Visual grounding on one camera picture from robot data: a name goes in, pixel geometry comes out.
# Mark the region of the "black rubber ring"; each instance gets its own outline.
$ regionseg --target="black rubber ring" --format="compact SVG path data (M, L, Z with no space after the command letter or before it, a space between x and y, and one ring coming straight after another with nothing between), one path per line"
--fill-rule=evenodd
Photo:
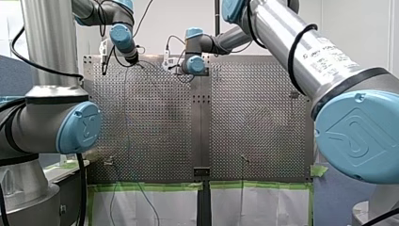
M300 41L302 40L303 35L306 34L306 32L311 31L311 30L317 30L317 29L318 28L317 28L316 24L309 24L301 32L299 32L299 34L297 34L297 36L295 37L294 43L293 43L293 45L290 49L290 53L288 55L287 68L288 68L288 74L290 75L291 83L303 95L305 95L305 93L303 92L303 90L300 88L300 86L296 82L295 75L294 75L295 50L296 50L296 47L298 46L298 44L300 43Z
M11 146L12 149L19 153L27 153L24 150L22 150L20 147L18 147L17 143L14 140L14 135L12 135L12 122L14 121L15 115L17 115L22 109L24 109L24 105L19 105L11 113L9 118L6 121L6 128L5 128L5 135L6 135L6 140L9 146Z
M311 110L311 117L315 121L320 110L323 108L323 106L326 105L326 103L328 103L336 96L343 94L348 89L353 88L355 85L361 83L366 79L387 73L389 72L383 68L373 68L347 78L340 85L329 91L326 95L324 95L322 99L320 99L316 106Z
M25 162L30 162L39 158L38 153L32 153L22 157L13 157L9 159L0 159L0 167L17 165Z
M27 104L35 105L63 105L88 101L85 96L64 96L64 97L26 97Z

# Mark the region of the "perforated metal board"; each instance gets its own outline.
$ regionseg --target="perforated metal board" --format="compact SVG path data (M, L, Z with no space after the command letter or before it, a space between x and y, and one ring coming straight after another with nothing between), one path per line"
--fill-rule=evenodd
M192 181L190 85L164 72L160 57L147 58L156 68L143 62L144 68L125 69L111 59L106 75L98 58L87 57L92 58L87 58L85 74L93 80L87 87L103 111L89 181ZM113 165L105 165L111 156Z
M210 58L211 180L310 178L308 100L271 56Z
M126 69L112 59L103 76L98 56L85 59L85 89L104 115L90 183L191 182L194 167L210 167L211 180L309 179L307 100L273 57L206 57L211 76L190 85L161 69L162 56L141 59L157 68L129 69L128 120ZM110 156L114 164L106 166Z

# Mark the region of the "end effector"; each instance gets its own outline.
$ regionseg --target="end effector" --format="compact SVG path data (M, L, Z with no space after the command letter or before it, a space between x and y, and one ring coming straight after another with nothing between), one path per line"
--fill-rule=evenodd
M72 10L80 25L112 25L109 37L116 49L130 64L138 62L138 51L133 39L133 2L105 0L72 0Z

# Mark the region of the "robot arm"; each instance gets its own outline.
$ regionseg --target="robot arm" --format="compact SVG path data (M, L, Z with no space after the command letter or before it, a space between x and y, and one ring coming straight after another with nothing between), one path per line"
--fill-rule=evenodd
M297 9L296 1L291 4ZM229 54L252 37L259 40L289 72L298 91L311 99L315 137L328 162L357 180L399 183L395 76L382 68L361 67L280 0L224 0L223 18L241 30L235 27L212 38L188 29L180 73L201 74L203 52Z
M133 3L131 0L103 1L72 0L72 11L80 25L112 25L112 43L131 64L138 62L138 51L133 40Z

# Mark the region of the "blue cap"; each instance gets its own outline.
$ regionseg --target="blue cap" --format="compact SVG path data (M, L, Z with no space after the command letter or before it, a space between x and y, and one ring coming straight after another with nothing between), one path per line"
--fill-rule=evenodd
M329 101L316 119L323 156L349 177L399 183L399 95L359 90Z
M115 24L109 32L112 42L119 50L132 49L132 32L124 24Z
M198 74L205 70L205 62L201 56L192 56L187 60L187 70L189 73Z
M203 34L203 30L201 28L198 27L190 27L187 30L185 30L185 38L191 39L194 38L196 36L200 36Z
M92 102L83 102L68 114L56 136L59 153L83 153L96 142L101 130L101 114Z
M223 0L222 16L225 22L236 24L245 6L244 0Z
M121 3L127 8L131 9L133 11L133 2L132 0L113 0L113 2Z

